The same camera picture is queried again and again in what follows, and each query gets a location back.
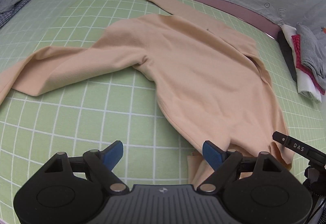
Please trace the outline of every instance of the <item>white grid line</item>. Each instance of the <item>white grid line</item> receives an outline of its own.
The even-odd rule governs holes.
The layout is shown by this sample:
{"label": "white grid line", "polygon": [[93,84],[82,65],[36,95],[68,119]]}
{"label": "white grid line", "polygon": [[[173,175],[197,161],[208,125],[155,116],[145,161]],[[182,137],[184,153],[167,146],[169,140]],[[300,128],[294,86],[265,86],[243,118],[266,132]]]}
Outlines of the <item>white grid line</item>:
{"label": "white grid line", "polygon": [[[104,85],[111,85],[111,86],[120,86],[120,87],[129,87],[132,88],[131,85],[126,84],[115,84],[115,83],[107,83],[107,82],[99,82],[99,81],[89,81],[89,83],[96,83],[96,84],[104,84]],[[149,90],[156,90],[155,88],[147,88],[147,87],[140,87],[140,86],[134,86],[137,89],[149,89]]]}
{"label": "white grid line", "polygon": [[78,119],[77,119],[77,124],[76,124],[76,132],[75,132],[75,138],[74,138],[74,146],[73,146],[73,149],[72,149],[72,156],[75,156],[75,149],[76,149],[76,142],[77,142],[77,136],[78,136],[79,122],[80,122],[80,117],[82,115],[81,111],[82,111],[82,108],[83,108],[83,104],[84,104],[84,100],[85,100],[85,96],[86,96],[86,92],[87,92],[87,86],[88,86],[88,82],[86,82],[86,85],[85,85],[84,94],[83,94],[83,97],[82,97],[82,102],[81,102],[79,113],[78,113]]}
{"label": "white grid line", "polygon": [[29,179],[29,169],[30,169],[30,165],[31,165],[33,139],[34,139],[34,134],[36,132],[35,128],[36,128],[37,120],[39,118],[39,113],[40,113],[40,109],[41,109],[41,105],[42,105],[42,100],[43,100],[43,96],[42,96],[42,99],[40,101],[39,108],[37,109],[37,112],[36,112],[36,117],[35,117],[35,122],[34,122],[33,129],[31,130],[32,131],[32,138],[31,138],[31,144],[29,146],[29,154],[28,154],[27,179]]}
{"label": "white grid line", "polygon": [[[5,122],[7,121],[7,118],[8,118],[8,114],[9,114],[9,111],[10,111],[11,102],[12,102],[12,100],[10,100],[10,102],[9,102],[9,107],[8,107],[8,110],[7,110],[7,113],[6,113],[6,117],[4,119]],[[2,152],[2,142],[3,142],[4,129],[5,129],[5,127],[6,127],[6,124],[4,124],[3,129],[2,129],[2,135],[1,135],[1,140],[0,140],[0,157],[1,157],[1,152]]]}
{"label": "white grid line", "polygon": [[[78,27],[80,21],[81,21],[81,18],[80,18],[79,22],[77,23],[76,27],[72,30],[71,35],[69,36],[68,39],[70,39],[70,37],[72,36],[72,34],[74,33],[74,31],[76,30],[76,28]],[[91,27],[89,28],[88,32],[86,33],[85,38],[84,38],[84,40],[83,40],[83,42],[82,42],[82,44],[81,44],[82,46],[83,46],[83,44],[84,44],[84,42],[85,42],[85,40],[86,40],[86,38],[87,38],[89,32],[91,31],[91,28],[92,28],[92,26],[94,25],[95,21],[96,21],[96,18],[94,19],[94,21],[93,21]]]}
{"label": "white grid line", "polygon": [[[13,97],[6,97],[5,100],[6,99],[10,99],[10,100],[14,100],[14,101],[25,101],[24,99],[18,99],[18,98],[13,98]],[[26,100],[26,102],[41,103],[40,101],[32,101],[32,100]],[[59,106],[58,103],[53,103],[53,102],[42,102],[42,104]],[[91,111],[95,111],[95,112],[105,112],[105,113],[124,114],[124,115],[131,114],[131,115],[137,115],[137,116],[155,117],[155,115],[149,115],[149,114],[127,113],[127,112],[119,112],[119,111],[111,111],[111,110],[103,110],[103,109],[80,107],[80,106],[74,106],[74,105],[60,104],[60,106],[61,107],[67,107],[67,108],[79,109],[79,110],[91,110]]]}
{"label": "white grid line", "polygon": [[30,162],[32,162],[32,163],[35,163],[35,164],[39,164],[39,165],[43,165],[44,163],[41,163],[41,162],[38,162],[38,161],[34,161],[34,160],[29,160],[28,158],[25,158],[25,157],[23,157],[23,156],[20,156],[20,155],[17,155],[17,154],[15,154],[15,153],[11,153],[11,152],[9,152],[9,151],[6,151],[6,150],[1,150],[2,152],[5,152],[5,153],[7,153],[7,154],[10,154],[11,156],[14,156],[14,157],[17,157],[17,158],[20,158],[20,159],[22,159],[22,160],[26,160],[26,161],[30,161]]}
{"label": "white grid line", "polygon": [[153,134],[153,184],[155,184],[156,172],[156,125],[157,125],[157,96],[154,100],[154,134]]}
{"label": "white grid line", "polygon": [[[84,0],[81,0],[81,1],[80,1],[80,3],[78,4],[78,6],[76,7],[76,9],[80,6],[80,4],[81,4],[83,1],[84,1]],[[64,24],[62,25],[62,27],[60,28],[60,30],[57,32],[56,36],[53,38],[53,40],[52,40],[52,42],[51,42],[50,45],[53,44],[53,42],[55,41],[55,39],[57,38],[57,36],[58,36],[59,33],[61,32],[61,30],[64,28],[64,26],[65,26],[65,24],[67,23],[67,21],[69,20],[69,18],[72,17],[72,14],[73,14],[73,13],[74,13],[74,12],[72,12],[72,13],[70,14],[70,16],[67,16],[68,18],[66,19],[66,21],[64,22]]]}
{"label": "white grid line", "polygon": [[[17,123],[17,128],[16,128],[16,134],[15,134],[15,139],[14,139],[14,147],[13,147],[13,151],[12,153],[15,154],[15,147],[16,147],[16,142],[17,142],[17,134],[18,134],[18,127],[20,125],[21,119],[22,119],[22,113],[24,111],[24,107],[25,107],[26,101],[24,101],[23,105],[22,105],[22,110],[21,113],[19,115],[19,120]],[[11,174],[10,174],[10,181],[12,182],[13,180],[13,172],[14,172],[14,155],[12,156],[12,160],[11,160]],[[13,194],[13,188],[12,188],[12,184],[11,184],[11,201],[14,201],[14,194]],[[16,224],[16,219],[15,219],[15,214],[13,212],[13,217],[14,217],[14,222]]]}
{"label": "white grid line", "polygon": [[61,103],[62,103],[63,96],[65,94],[65,91],[66,91],[66,87],[63,88],[63,91],[62,91],[62,94],[61,94],[61,97],[60,97],[60,101],[59,101],[59,104],[58,104],[57,112],[56,112],[55,118],[54,118],[54,123],[53,123],[53,128],[52,128],[52,134],[51,134],[51,140],[50,140],[50,146],[48,148],[48,158],[49,159],[51,158],[51,152],[52,152],[52,144],[53,144],[55,126],[56,126],[57,121],[58,121],[59,109],[61,107]]}
{"label": "white grid line", "polygon": [[[7,33],[5,35],[7,35],[7,37],[5,39],[3,39],[4,41],[2,41],[2,46],[7,46],[6,49],[4,49],[3,51],[3,54],[2,54],[2,57],[1,59],[4,60],[6,59],[7,62],[5,64],[2,64],[1,67],[2,69],[5,69],[7,67],[7,63],[11,60],[11,62],[14,62],[12,61],[12,59],[22,59],[22,58],[25,58],[22,56],[22,54],[25,52],[26,48],[27,47],[30,47],[32,46],[34,43],[35,45],[37,45],[37,38],[38,38],[38,35],[40,35],[41,33],[45,33],[45,30],[47,28],[47,24],[50,24],[51,23],[51,20],[55,17],[55,15],[53,15],[53,13],[56,11],[58,12],[58,10],[60,10],[60,8],[56,9],[55,7],[53,7],[53,4],[56,4],[56,5],[60,5],[62,3],[66,4],[65,0],[60,0],[59,3],[57,3],[56,1],[53,2],[53,0],[50,2],[50,4],[47,2],[47,1],[32,1],[30,4],[29,4],[29,7],[32,6],[32,5],[37,5],[38,6],[38,10],[37,11],[34,11],[34,15],[32,17],[32,20],[31,19],[27,19],[25,20],[26,16],[29,15],[31,16],[31,14],[26,11],[25,9],[22,9],[20,11],[20,13],[18,14],[18,16],[14,16],[8,24],[6,24],[2,29],[1,29],[1,38],[3,39],[4,38],[4,34],[8,31],[8,28],[10,28],[10,26],[12,26],[12,24],[14,24],[14,28],[13,28],[13,31],[11,31],[10,33]],[[46,17],[45,18],[42,18],[42,20],[40,21],[39,20],[39,17],[43,14],[43,13],[46,13]],[[12,37],[12,40],[10,43],[6,43],[6,39],[9,37],[9,35],[11,34],[14,34],[14,37]],[[20,54],[15,57],[12,57],[12,54],[14,52],[17,53],[17,50],[19,49],[19,44],[23,44],[24,46],[22,47],[22,49],[20,50]],[[12,49],[12,52],[11,52],[11,55],[7,58],[4,58],[5,54],[6,54],[6,51],[7,49],[9,48],[9,46],[11,47]]]}
{"label": "white grid line", "polygon": [[12,209],[12,210],[14,209],[12,206],[7,205],[6,203],[2,202],[1,200],[0,200],[0,203],[1,203],[1,204],[4,204],[5,206],[9,207],[9,208]]}
{"label": "white grid line", "polygon": [[[105,109],[105,110],[106,110],[107,107],[108,107],[108,101],[109,101],[109,96],[110,96],[110,89],[111,89],[112,77],[113,77],[113,74],[111,74],[111,76],[110,76],[110,82],[109,82],[109,86],[108,86],[108,92],[107,92],[107,94],[106,94],[106,98],[105,98],[105,104],[104,104],[104,109]],[[102,140],[103,140],[103,132],[104,132],[105,117],[106,117],[106,112],[104,112],[104,114],[103,114],[102,125],[101,125],[100,150],[102,149]]]}
{"label": "white grid line", "polygon": [[[14,125],[14,124],[10,124],[10,123],[7,123],[7,125],[9,126],[12,126],[12,127],[17,127],[17,125]],[[19,126],[19,128],[21,129],[24,129],[24,130],[27,130],[27,131],[35,131],[36,133],[39,133],[39,134],[46,134],[46,135],[52,135],[52,133],[49,133],[49,132],[44,132],[44,131],[40,131],[40,130],[33,130],[31,128],[27,128],[27,127],[22,127],[22,126]],[[54,136],[57,136],[57,137],[60,137],[60,138],[65,138],[65,139],[75,139],[74,136],[68,136],[68,135],[60,135],[60,134],[54,134]],[[85,142],[92,142],[92,143],[101,143],[101,141],[99,140],[93,140],[93,139],[82,139],[82,138],[77,138],[76,139],[77,141],[85,141]],[[106,142],[106,141],[102,141],[102,144],[107,144],[107,145],[110,145],[112,144],[112,142]],[[136,144],[128,144],[129,147],[145,147],[145,148],[150,148],[152,149],[153,146],[151,145],[136,145]],[[163,146],[156,146],[155,147],[156,149],[169,149],[169,150],[177,150],[179,149],[179,147],[163,147]],[[192,150],[193,148],[192,147],[181,147],[181,149],[188,149],[188,150]],[[37,163],[37,164],[41,164],[39,162],[36,162],[36,161],[32,161],[30,159],[28,159],[29,161],[31,162],[34,162],[34,163]]]}
{"label": "white grid line", "polygon": [[16,183],[13,183],[12,181],[6,179],[5,177],[3,177],[3,176],[1,176],[1,175],[0,175],[0,178],[1,178],[2,180],[5,180],[6,182],[10,183],[11,185],[15,185],[15,186],[17,186],[17,187],[19,187],[19,188],[21,187],[20,185],[18,185],[18,184],[16,184]]}
{"label": "white grid line", "polygon": [[[134,78],[132,81],[132,85],[135,85],[136,81],[136,71],[134,72]],[[127,145],[126,145],[126,167],[124,171],[125,184],[128,184],[128,156],[129,156],[129,139],[130,139],[130,127],[131,127],[131,112],[132,112],[132,103],[134,98],[134,88],[131,89],[131,99],[130,99],[130,107],[129,107],[129,118],[128,118],[128,130],[127,130]]]}
{"label": "white grid line", "polygon": [[181,184],[181,135],[178,135],[179,145],[179,184]]}

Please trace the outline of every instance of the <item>peach long-sleeve shirt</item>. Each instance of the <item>peach long-sleeve shirt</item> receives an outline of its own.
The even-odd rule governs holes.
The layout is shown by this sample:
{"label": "peach long-sleeve shirt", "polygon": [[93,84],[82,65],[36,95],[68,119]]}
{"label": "peach long-sleeve shirt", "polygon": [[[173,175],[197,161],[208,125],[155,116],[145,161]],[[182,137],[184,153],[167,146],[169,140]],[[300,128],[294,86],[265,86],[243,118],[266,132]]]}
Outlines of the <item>peach long-sleeve shirt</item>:
{"label": "peach long-sleeve shirt", "polygon": [[210,140],[291,163],[293,152],[272,139],[286,125],[255,41],[176,0],[150,1],[179,16],[118,21],[89,49],[44,47],[0,74],[0,103],[10,88],[38,96],[133,66],[155,81],[165,117],[199,152]]}

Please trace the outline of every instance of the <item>cutting mat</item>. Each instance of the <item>cutting mat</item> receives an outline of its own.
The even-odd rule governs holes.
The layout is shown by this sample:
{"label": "cutting mat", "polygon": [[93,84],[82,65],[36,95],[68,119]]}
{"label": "cutting mat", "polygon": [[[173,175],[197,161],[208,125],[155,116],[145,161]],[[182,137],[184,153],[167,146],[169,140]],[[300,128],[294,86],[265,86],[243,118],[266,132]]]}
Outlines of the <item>cutting mat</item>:
{"label": "cutting mat", "polygon": [[[278,43],[234,16],[192,0],[181,1],[256,40],[290,135],[325,151],[319,106],[298,95]],[[149,13],[168,15],[145,0],[76,0],[24,56],[48,45],[90,47],[113,22]],[[10,28],[10,23],[4,26],[1,37],[14,39],[17,33]],[[0,42],[0,71],[24,57],[20,48],[4,48]],[[132,68],[39,97],[12,90],[0,106],[0,137],[0,218],[9,224],[19,223],[12,210],[19,187],[58,151],[82,155],[121,140],[124,156],[114,172],[130,187],[187,183],[186,156],[193,151],[161,113],[155,84]],[[295,156],[291,171],[301,181],[306,165]]]}

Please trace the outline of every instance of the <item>cable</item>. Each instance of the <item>cable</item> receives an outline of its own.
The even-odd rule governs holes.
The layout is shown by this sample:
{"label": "cable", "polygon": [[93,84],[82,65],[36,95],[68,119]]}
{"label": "cable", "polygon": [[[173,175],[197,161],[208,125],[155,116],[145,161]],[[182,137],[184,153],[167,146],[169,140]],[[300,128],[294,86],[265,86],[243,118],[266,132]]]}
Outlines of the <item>cable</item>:
{"label": "cable", "polygon": [[322,206],[324,205],[325,202],[326,202],[326,198],[321,203],[321,205],[317,208],[317,210],[312,214],[312,216],[306,221],[306,223],[309,223],[309,221],[312,220],[312,218],[314,217],[314,215],[322,208]]}
{"label": "cable", "polygon": [[324,209],[322,216],[320,217],[317,224],[325,224],[326,223],[326,210]]}

